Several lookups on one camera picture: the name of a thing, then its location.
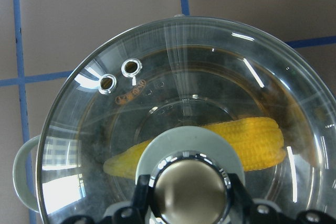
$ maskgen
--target pot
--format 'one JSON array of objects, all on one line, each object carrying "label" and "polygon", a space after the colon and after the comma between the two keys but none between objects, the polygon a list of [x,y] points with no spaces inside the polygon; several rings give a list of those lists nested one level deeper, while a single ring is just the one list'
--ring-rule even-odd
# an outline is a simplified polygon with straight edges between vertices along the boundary
[{"label": "pot", "polygon": [[[98,221],[134,190],[135,177],[104,172],[109,158],[176,127],[255,117],[276,121],[286,157],[241,172],[250,195],[273,201],[289,217],[307,208],[336,217],[335,98],[282,41],[205,17],[141,25],[86,58],[57,95],[41,136],[18,153],[16,191],[44,223],[80,214]],[[19,167],[34,144],[37,199],[19,185]]]}]

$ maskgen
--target yellow corn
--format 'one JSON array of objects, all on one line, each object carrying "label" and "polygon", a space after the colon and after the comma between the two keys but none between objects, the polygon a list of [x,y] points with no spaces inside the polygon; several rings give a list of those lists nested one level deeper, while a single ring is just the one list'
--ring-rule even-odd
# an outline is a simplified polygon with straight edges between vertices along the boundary
[{"label": "yellow corn", "polygon": [[[272,167],[284,160],[283,135],[271,118],[245,118],[202,126],[222,136],[236,151],[245,171]],[[151,140],[137,144],[104,163],[104,172],[134,179],[142,152]]]}]

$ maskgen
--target glass lid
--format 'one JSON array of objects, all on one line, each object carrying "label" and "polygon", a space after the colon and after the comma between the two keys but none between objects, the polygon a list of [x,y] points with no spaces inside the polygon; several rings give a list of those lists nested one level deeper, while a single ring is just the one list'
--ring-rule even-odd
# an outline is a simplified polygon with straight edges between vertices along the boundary
[{"label": "glass lid", "polygon": [[233,142],[253,198],[290,217],[307,208],[336,217],[335,117],[311,67],[261,30],[201,17],[142,25],[95,50],[59,92],[38,150],[41,215],[101,220],[131,199],[152,139],[199,126]]}]

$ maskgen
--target pot handle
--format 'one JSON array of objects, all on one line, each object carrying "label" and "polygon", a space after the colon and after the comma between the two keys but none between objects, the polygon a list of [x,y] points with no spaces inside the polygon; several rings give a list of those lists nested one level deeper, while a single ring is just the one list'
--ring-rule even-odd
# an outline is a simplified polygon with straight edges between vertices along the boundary
[{"label": "pot handle", "polygon": [[13,184],[16,194],[26,207],[35,212],[39,212],[37,199],[36,196],[30,192],[27,186],[25,164],[28,154],[36,145],[38,145],[39,141],[40,136],[35,136],[24,143],[17,152],[13,164]]}]

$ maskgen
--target corn cob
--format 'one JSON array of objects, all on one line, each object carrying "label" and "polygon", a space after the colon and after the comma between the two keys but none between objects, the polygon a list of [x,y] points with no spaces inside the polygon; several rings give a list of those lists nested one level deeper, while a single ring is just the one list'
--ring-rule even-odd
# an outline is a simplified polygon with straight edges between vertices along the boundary
[{"label": "corn cob", "polygon": [[[283,135],[271,118],[245,118],[202,126],[222,136],[236,151],[245,171],[272,167],[284,160]],[[142,152],[151,140],[137,144],[104,163],[107,174],[134,179]]]}]

